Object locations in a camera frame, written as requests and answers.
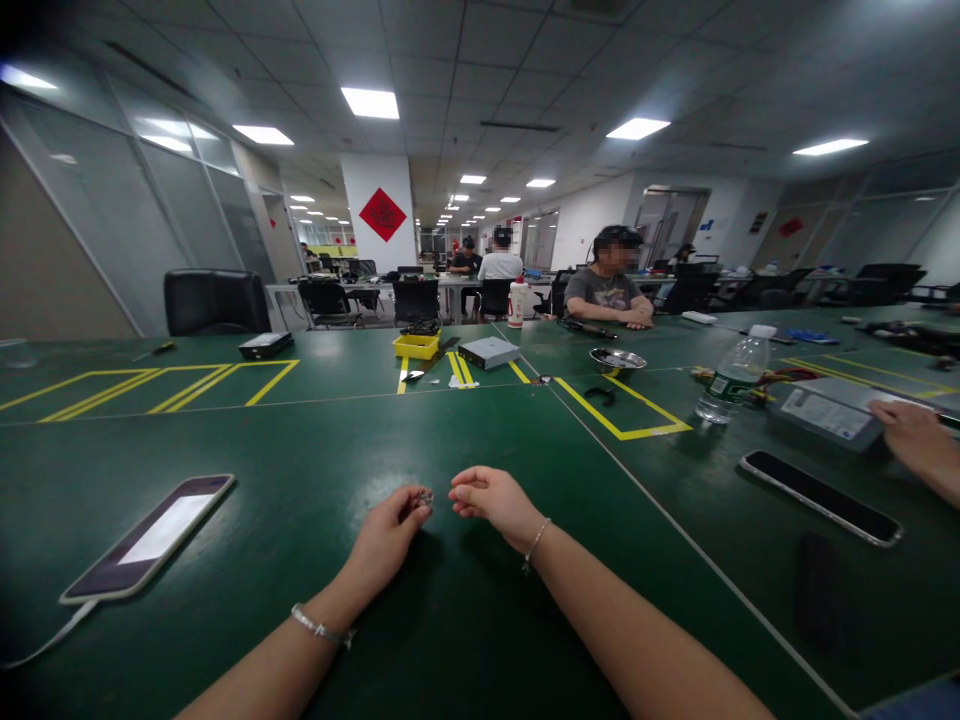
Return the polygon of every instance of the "white t-shirt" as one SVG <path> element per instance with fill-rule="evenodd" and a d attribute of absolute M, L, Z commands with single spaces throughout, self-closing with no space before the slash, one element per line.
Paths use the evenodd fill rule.
<path fill-rule="evenodd" d="M 483 256 L 479 280 L 514 280 L 523 272 L 523 261 L 509 252 L 492 252 Z"/>

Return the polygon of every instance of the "gray t-shirt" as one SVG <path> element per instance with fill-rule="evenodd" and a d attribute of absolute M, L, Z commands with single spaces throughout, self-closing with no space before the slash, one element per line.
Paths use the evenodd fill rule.
<path fill-rule="evenodd" d="M 564 304 L 578 297 L 593 305 L 614 310 L 629 310 L 630 301 L 640 295 L 640 288 L 626 275 L 602 278 L 590 268 L 581 268 L 567 283 Z"/>

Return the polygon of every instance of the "bottle label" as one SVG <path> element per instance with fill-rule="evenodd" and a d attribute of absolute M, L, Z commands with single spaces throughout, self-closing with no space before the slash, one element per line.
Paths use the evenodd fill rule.
<path fill-rule="evenodd" d="M 737 380 L 717 373 L 713 382 L 707 387 L 707 393 L 717 400 L 739 404 L 756 385 L 756 380 Z"/>

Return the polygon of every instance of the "bottle cap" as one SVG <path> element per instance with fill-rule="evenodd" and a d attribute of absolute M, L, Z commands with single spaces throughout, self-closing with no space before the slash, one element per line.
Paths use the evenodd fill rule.
<path fill-rule="evenodd" d="M 762 337 L 767 340 L 777 334 L 777 329 L 773 325 L 754 325 L 750 328 L 750 337 Z"/>

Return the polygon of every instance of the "white bottle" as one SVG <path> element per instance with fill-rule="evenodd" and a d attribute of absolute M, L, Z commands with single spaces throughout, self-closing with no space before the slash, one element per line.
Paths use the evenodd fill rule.
<path fill-rule="evenodd" d="M 718 425 L 726 425 L 746 399 L 770 364 L 770 338 L 777 329 L 754 325 L 750 336 L 726 354 L 717 374 L 697 401 L 697 415 Z"/>
<path fill-rule="evenodd" d="M 510 304 L 507 306 L 507 327 L 523 327 L 523 308 L 527 304 L 530 286 L 523 281 L 523 275 L 510 283 Z"/>

